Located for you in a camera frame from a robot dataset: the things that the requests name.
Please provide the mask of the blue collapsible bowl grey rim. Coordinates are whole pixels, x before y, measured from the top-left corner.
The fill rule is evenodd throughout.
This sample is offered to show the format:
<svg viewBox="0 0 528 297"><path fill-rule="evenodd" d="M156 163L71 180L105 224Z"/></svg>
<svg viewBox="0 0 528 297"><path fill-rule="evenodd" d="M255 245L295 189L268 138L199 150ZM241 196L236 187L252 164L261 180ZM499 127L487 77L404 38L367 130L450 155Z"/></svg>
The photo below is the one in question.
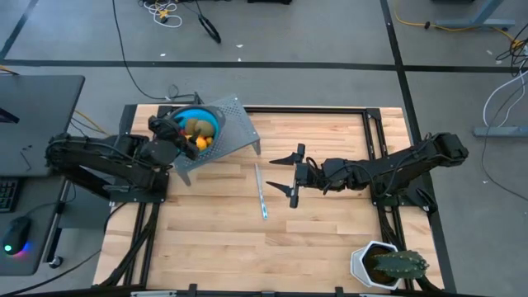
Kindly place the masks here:
<svg viewBox="0 0 528 297"><path fill-rule="evenodd" d="M177 108L168 114L168 118L175 119L177 117L182 118L182 120L179 122L182 130L185 130L186 120L189 118L207 120L215 127L215 135L212 137L213 143L208 145L206 150L200 151L200 156L205 155L206 152L212 149L215 141L219 139L225 124L224 113L218 107L214 106L189 105Z"/></svg>

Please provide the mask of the green cactus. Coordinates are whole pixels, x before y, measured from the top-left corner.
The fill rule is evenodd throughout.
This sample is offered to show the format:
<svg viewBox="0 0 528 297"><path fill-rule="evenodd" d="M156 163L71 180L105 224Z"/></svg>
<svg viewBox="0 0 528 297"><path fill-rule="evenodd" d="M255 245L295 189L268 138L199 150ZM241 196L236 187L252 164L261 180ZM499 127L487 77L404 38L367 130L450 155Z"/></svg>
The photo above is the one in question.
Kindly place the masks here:
<svg viewBox="0 0 528 297"><path fill-rule="evenodd" d="M415 251L400 251L379 254L372 257L376 271L397 279L419 279L425 276L429 267L427 261Z"/></svg>

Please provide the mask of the black keyboard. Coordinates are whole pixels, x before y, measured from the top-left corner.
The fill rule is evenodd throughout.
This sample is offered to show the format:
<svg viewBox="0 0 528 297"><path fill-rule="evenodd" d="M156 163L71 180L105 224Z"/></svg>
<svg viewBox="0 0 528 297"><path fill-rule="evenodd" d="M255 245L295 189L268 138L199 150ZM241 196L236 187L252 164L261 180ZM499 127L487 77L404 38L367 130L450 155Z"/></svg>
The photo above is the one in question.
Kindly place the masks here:
<svg viewBox="0 0 528 297"><path fill-rule="evenodd" d="M17 178L0 178L0 213L13 212L19 196Z"/></svg>

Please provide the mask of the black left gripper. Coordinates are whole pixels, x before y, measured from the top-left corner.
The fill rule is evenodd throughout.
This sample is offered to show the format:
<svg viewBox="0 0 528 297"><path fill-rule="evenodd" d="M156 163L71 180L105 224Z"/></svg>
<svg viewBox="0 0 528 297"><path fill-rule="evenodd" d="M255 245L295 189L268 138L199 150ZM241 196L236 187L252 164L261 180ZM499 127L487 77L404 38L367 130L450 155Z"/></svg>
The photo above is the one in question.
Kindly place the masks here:
<svg viewBox="0 0 528 297"><path fill-rule="evenodd" d="M148 118L148 128L153 132L155 139L161 139L171 143L177 150L177 154L184 153L191 160L196 160L200 155L200 150L196 146L198 132L193 135L186 135L187 138L180 135L181 126L179 122L181 117L166 118L150 116Z"/></svg>

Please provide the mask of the grey desk foot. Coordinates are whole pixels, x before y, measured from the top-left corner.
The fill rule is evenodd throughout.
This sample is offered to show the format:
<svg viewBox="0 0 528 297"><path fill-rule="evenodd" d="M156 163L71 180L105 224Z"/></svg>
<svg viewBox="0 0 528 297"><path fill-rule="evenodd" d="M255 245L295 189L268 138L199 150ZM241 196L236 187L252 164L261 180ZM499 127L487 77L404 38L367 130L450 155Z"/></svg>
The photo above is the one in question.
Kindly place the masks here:
<svg viewBox="0 0 528 297"><path fill-rule="evenodd" d="M528 126L478 127L474 128L475 137L528 138Z"/></svg>
<svg viewBox="0 0 528 297"><path fill-rule="evenodd" d="M437 27L450 30L488 27L494 29L510 29L516 25L512 19L492 19L491 15L499 8L504 0L486 0L479 10L469 19L439 20L434 23Z"/></svg>

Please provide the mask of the grey perforated metal stand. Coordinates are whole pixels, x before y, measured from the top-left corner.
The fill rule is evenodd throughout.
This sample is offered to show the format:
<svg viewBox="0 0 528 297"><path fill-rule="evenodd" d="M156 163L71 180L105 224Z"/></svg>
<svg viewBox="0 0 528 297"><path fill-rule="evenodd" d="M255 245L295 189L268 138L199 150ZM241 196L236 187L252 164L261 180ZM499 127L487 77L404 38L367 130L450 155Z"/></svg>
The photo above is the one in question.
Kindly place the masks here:
<svg viewBox="0 0 528 297"><path fill-rule="evenodd" d="M191 185L190 171L243 149L248 145L253 146L258 156L261 155L260 136L244 106L236 96L225 97L202 106L218 107L224 113L225 124L219 139L215 141L212 149L206 152L205 155L199 155L196 160L191 160L182 153L174 160L175 170L187 186Z"/></svg>

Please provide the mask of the grey lower desk surface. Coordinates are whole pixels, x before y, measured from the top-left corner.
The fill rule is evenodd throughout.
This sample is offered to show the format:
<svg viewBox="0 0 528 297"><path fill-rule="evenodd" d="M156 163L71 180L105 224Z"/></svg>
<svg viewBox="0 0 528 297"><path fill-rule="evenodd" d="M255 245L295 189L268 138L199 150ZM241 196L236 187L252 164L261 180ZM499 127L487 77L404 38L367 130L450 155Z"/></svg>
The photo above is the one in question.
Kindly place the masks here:
<svg viewBox="0 0 528 297"><path fill-rule="evenodd" d="M60 176L21 179L20 195L12 212L0 212L0 276L31 276L40 265L54 221L58 202L63 197L65 179ZM31 226L27 243L16 255L7 255L2 238L9 223L29 213Z"/></svg>

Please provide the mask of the white plant pot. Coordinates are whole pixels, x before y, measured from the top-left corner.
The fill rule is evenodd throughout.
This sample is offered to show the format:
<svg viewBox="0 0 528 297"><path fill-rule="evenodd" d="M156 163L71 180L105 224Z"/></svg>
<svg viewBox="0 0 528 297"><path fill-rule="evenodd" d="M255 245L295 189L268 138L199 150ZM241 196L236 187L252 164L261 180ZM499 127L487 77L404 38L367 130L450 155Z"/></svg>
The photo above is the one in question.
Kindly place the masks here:
<svg viewBox="0 0 528 297"><path fill-rule="evenodd" d="M366 287L395 290L401 280L376 270L377 261L374 256L397 251L398 249L393 244L370 241L366 246L351 254L350 273Z"/></svg>

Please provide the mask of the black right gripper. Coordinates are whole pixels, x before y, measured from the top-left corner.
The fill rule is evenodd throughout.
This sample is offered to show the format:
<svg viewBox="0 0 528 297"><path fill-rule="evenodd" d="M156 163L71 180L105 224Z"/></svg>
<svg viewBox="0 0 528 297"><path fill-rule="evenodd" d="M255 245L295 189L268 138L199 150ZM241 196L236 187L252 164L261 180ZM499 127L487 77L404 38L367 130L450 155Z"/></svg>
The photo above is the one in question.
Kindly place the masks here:
<svg viewBox="0 0 528 297"><path fill-rule="evenodd" d="M296 209L299 204L301 187L315 188L323 194L328 191L343 191L350 187L354 163L340 158L329 158L319 167L311 157L305 157L305 145L298 144L297 151L285 158L270 161L276 165L295 165L292 187L267 181L270 186L290 197L290 207Z"/></svg>

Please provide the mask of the black aluminium rig frame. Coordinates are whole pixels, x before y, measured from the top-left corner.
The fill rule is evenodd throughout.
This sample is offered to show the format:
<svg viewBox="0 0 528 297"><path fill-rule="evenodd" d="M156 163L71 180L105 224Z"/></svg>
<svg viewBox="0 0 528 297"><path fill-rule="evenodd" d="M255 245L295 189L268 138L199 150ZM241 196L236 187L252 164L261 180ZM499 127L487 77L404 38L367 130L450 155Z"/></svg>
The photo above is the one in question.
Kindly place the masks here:
<svg viewBox="0 0 528 297"><path fill-rule="evenodd" d="M350 273L351 254L384 240L370 193L303 189L296 209L266 182L291 183L292 167L270 164L304 144L318 162L367 159L409 145L398 108L250 106L261 155L240 149L172 174L153 236L124 279L175 297L357 297L377 294ZM268 219L262 218L255 163Z"/></svg>

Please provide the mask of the dark grey desk top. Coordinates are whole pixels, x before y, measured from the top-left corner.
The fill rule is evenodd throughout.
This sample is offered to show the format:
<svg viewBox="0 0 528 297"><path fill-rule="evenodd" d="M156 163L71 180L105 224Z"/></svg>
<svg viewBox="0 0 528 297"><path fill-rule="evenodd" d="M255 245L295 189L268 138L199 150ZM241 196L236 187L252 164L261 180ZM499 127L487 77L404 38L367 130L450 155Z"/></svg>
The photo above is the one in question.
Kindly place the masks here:
<svg viewBox="0 0 528 297"><path fill-rule="evenodd" d="M0 77L0 177L45 177L45 150L67 131L82 75Z"/></svg>

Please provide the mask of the black computer mouse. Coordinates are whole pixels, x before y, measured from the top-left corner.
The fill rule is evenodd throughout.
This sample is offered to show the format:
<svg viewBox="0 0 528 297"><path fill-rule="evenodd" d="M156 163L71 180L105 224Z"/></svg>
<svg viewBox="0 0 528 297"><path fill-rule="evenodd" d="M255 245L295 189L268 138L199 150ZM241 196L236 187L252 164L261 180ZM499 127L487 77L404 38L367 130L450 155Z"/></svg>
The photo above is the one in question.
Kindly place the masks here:
<svg viewBox="0 0 528 297"><path fill-rule="evenodd" d="M3 251L9 256L21 252L27 243L30 229L31 219L27 216L21 216L12 220L7 226L6 233L2 238Z"/></svg>

